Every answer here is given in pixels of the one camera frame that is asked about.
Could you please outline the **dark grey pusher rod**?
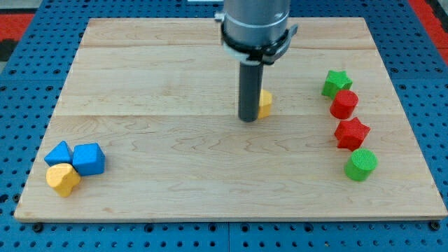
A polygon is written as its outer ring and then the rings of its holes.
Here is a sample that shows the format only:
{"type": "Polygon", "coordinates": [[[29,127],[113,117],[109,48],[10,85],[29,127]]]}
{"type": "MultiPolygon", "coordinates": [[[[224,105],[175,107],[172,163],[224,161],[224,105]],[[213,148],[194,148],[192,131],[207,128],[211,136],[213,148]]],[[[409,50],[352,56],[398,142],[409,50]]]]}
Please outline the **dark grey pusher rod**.
{"type": "Polygon", "coordinates": [[[253,122],[258,118],[260,91],[263,80],[263,65],[239,65],[239,101],[238,116],[244,122],[253,122]]]}

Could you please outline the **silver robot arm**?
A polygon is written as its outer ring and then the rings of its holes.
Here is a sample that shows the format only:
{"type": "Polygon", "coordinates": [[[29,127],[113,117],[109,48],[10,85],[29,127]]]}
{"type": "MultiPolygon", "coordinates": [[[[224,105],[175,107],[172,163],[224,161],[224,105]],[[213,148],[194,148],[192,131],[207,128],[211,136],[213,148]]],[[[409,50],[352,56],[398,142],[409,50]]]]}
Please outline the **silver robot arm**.
{"type": "Polygon", "coordinates": [[[226,0],[220,22],[224,50],[239,61],[238,117],[257,120],[265,65],[288,50],[298,26],[287,27],[289,0],[226,0]]]}

